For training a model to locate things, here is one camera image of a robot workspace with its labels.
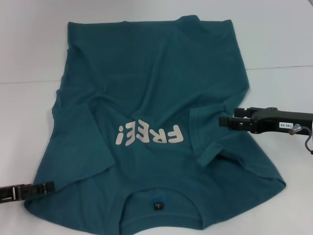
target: t-shirt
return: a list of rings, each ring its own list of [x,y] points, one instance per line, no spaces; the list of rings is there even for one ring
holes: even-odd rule
[[[247,132],[219,127],[248,90],[230,20],[68,23],[54,129],[25,207],[99,235],[204,229],[285,188]]]

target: white table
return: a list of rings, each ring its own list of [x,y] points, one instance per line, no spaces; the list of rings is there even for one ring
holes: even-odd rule
[[[192,14],[233,21],[250,81],[242,107],[313,113],[313,67],[308,67],[313,65],[313,7],[307,0],[0,1],[0,186],[32,182],[38,168],[53,128],[67,22],[175,20]],[[253,137],[287,182],[282,193],[204,231],[155,228],[140,234],[313,234],[313,157],[304,147],[306,137]],[[13,202],[0,205],[0,234],[86,233],[38,219]]]

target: teal t-shirt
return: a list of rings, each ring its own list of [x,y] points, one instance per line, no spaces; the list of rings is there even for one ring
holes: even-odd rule
[[[220,128],[248,90],[231,21],[68,24],[34,215],[99,235],[204,229],[285,183],[246,132]]]

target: label sticker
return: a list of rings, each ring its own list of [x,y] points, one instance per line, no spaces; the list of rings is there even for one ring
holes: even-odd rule
[[[288,123],[288,122],[279,123],[279,128],[291,129],[292,127],[293,127],[293,123]]]

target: cable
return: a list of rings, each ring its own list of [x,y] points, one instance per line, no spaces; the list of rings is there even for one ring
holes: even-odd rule
[[[309,132],[309,137],[308,137],[307,140],[305,141],[304,145],[305,145],[305,147],[307,148],[307,150],[308,150],[311,154],[313,154],[313,151],[310,150],[310,148],[308,147],[308,142],[309,142],[309,140],[310,140],[311,137],[312,137],[312,131],[310,130],[309,127],[306,127],[306,126],[301,126],[301,128],[302,128],[302,129],[305,129],[305,130],[307,130],[307,131]]]

